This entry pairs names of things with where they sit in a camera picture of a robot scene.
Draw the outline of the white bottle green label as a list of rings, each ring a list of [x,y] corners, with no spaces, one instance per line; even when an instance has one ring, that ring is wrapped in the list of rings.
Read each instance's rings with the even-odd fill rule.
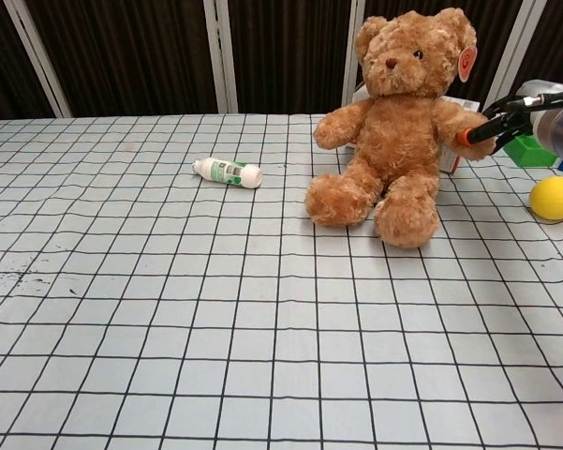
[[[262,181],[260,167],[215,157],[195,160],[192,170],[208,181],[242,188],[259,188]]]

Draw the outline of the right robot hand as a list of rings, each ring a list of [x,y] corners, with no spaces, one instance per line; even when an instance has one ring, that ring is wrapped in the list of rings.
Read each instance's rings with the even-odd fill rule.
[[[458,133],[459,144],[471,147],[495,139],[495,150],[499,151],[515,136],[532,135],[558,160],[563,159],[563,84],[524,82],[515,93],[496,100],[482,114],[488,121]]]

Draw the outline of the brown teddy bear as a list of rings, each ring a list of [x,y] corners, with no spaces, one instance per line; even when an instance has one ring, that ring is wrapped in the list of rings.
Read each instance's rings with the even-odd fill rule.
[[[476,30],[464,11],[435,15],[414,10],[391,20],[367,18],[355,52],[368,96],[327,113],[313,138],[322,149],[354,143],[340,174],[310,183],[305,210],[319,226],[347,227],[375,215],[378,237],[398,248],[419,248],[435,234],[442,147],[480,160],[496,149],[493,138],[463,143],[459,135],[486,117],[444,98],[465,78],[477,54]]]

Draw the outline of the white red barcode carton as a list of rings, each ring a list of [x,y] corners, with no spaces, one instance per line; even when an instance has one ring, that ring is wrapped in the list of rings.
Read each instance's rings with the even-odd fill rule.
[[[481,107],[480,102],[475,100],[449,96],[443,96],[442,99],[458,104],[466,111],[478,112]],[[443,143],[439,153],[439,171],[446,174],[455,173],[459,162],[460,156],[457,155],[447,144]]]

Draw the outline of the green toy building block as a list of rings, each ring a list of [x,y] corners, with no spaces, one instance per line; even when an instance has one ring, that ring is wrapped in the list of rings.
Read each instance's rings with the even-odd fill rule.
[[[549,168],[558,161],[558,156],[542,147],[532,135],[515,136],[503,149],[521,168]]]

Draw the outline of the yellow foam ball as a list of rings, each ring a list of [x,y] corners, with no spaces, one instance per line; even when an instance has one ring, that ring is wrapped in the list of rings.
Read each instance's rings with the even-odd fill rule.
[[[563,219],[563,176],[551,176],[538,182],[529,193],[533,213],[547,220]]]

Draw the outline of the white partition frame post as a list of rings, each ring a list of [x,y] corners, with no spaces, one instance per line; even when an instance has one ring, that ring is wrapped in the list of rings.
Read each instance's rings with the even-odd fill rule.
[[[494,78],[492,80],[489,92],[485,97],[485,100],[481,106],[482,110],[488,107],[496,99],[502,97],[500,90],[502,89],[504,80],[508,75],[511,59],[514,57],[519,42],[519,38],[525,30],[526,21],[529,17],[529,14],[532,12],[532,8],[534,7],[534,4],[535,4],[535,0],[522,0],[521,2],[518,14],[512,25],[508,40],[501,54],[499,64],[497,66],[496,73],[494,74]]]
[[[350,0],[348,19],[348,40],[344,65],[341,105],[345,106],[352,101],[355,92],[358,59],[355,52],[355,41],[363,24],[366,0]]]
[[[219,113],[239,111],[229,0],[202,0]]]
[[[24,0],[2,0],[57,118],[71,118],[66,95]]]

